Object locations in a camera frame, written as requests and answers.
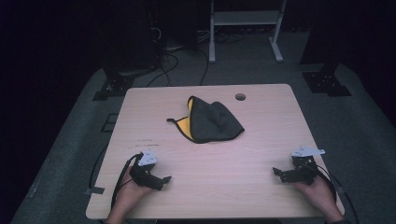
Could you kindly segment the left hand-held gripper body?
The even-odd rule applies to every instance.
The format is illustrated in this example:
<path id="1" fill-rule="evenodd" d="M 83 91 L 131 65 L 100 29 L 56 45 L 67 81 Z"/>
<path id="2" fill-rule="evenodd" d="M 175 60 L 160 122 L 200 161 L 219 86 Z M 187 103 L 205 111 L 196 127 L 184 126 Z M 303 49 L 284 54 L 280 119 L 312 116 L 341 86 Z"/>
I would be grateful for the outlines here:
<path id="1" fill-rule="evenodd" d="M 138 186 L 153 189 L 153 185 L 162 183 L 159 177 L 151 173 L 157 162 L 158 159 L 150 149 L 141 152 L 136 155 L 129 175 Z"/>

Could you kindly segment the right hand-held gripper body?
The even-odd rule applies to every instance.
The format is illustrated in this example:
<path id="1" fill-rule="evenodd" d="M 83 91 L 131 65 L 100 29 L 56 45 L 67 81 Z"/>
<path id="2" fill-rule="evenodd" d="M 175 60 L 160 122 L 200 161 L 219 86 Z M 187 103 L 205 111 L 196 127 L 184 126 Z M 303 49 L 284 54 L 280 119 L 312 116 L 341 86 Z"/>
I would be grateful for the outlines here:
<path id="1" fill-rule="evenodd" d="M 290 153 L 293 170 L 282 171 L 286 183 L 304 182 L 311 185 L 319 175 L 318 165 L 314 159 L 317 155 L 325 153 L 324 149 L 312 147 L 299 147 Z"/>

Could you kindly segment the grey and yellow microfibre cloth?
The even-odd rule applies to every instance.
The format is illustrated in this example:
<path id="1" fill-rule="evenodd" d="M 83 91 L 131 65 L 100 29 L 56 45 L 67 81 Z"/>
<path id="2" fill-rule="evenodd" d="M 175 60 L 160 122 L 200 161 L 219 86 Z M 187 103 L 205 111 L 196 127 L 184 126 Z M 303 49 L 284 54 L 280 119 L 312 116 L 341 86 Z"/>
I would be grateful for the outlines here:
<path id="1" fill-rule="evenodd" d="M 209 104 L 196 96 L 187 102 L 189 114 L 181 119 L 167 119 L 178 131 L 195 144 L 230 141 L 245 129 L 233 113 L 222 103 Z"/>

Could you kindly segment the person's left hand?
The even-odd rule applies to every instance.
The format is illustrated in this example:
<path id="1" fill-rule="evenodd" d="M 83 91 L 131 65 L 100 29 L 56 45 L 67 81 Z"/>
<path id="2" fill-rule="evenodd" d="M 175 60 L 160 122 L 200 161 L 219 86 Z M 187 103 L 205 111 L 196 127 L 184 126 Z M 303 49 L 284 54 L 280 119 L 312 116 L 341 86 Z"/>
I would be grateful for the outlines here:
<path id="1" fill-rule="evenodd" d="M 138 186 L 129 175 L 130 168 L 124 175 L 113 208 L 122 214 L 128 214 L 149 193 L 153 191 L 148 187 Z"/>

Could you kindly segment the person's right hand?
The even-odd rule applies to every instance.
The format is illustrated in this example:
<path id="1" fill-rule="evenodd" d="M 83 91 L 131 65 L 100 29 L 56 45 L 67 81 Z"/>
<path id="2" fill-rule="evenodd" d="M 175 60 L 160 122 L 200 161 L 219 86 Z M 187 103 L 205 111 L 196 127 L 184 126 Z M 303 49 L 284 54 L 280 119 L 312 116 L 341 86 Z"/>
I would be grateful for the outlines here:
<path id="1" fill-rule="evenodd" d="M 330 207 L 337 207 L 331 190 L 321 177 L 316 177 L 311 185 L 297 182 L 293 186 L 321 213 Z"/>

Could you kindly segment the grey tape strip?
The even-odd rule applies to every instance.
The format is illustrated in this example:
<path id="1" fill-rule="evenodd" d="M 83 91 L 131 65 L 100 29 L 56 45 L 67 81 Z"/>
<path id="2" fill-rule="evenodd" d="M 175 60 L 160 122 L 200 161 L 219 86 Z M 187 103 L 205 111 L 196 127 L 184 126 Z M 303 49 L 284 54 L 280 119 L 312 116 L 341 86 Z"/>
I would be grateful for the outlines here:
<path id="1" fill-rule="evenodd" d="M 103 188 L 91 187 L 85 190 L 85 194 L 91 196 L 92 194 L 103 194 L 104 191 L 105 189 Z"/>

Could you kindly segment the black stand with splayed feet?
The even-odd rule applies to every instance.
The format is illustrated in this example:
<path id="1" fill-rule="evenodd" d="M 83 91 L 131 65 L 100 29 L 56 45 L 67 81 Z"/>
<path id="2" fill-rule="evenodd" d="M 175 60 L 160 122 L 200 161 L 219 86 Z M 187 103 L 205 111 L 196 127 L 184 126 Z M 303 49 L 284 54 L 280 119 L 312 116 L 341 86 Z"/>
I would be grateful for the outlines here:
<path id="1" fill-rule="evenodd" d="M 93 96 L 94 101 L 105 101 L 109 97 L 121 97 L 132 88 L 134 80 L 148 75 L 157 69 L 155 65 L 115 68 L 105 67 L 105 82 L 102 88 Z"/>

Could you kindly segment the white metal stand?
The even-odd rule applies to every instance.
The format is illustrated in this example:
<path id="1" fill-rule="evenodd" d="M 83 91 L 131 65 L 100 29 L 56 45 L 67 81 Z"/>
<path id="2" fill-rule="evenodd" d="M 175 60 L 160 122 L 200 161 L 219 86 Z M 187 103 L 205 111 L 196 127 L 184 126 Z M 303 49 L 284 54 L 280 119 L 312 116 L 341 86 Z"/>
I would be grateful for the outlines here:
<path id="1" fill-rule="evenodd" d="M 219 26 L 249 26 L 249 25 L 274 25 L 275 31 L 269 37 L 269 43 L 278 63 L 284 61 L 277 44 L 285 8 L 288 0 L 281 0 L 280 8 L 277 10 L 262 11 L 216 11 L 215 1 L 210 3 L 210 25 L 208 61 L 216 61 L 215 28 Z"/>

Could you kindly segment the black stand with base plate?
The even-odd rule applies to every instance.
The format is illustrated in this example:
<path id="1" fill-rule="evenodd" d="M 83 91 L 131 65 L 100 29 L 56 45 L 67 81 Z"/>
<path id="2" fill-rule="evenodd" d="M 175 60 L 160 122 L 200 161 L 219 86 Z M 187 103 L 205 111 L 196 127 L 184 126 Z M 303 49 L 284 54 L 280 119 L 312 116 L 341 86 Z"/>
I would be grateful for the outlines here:
<path id="1" fill-rule="evenodd" d="M 339 62 L 329 60 L 318 71 L 303 72 L 303 77 L 312 93 L 326 93 L 330 97 L 350 96 L 348 88 L 335 76 Z"/>

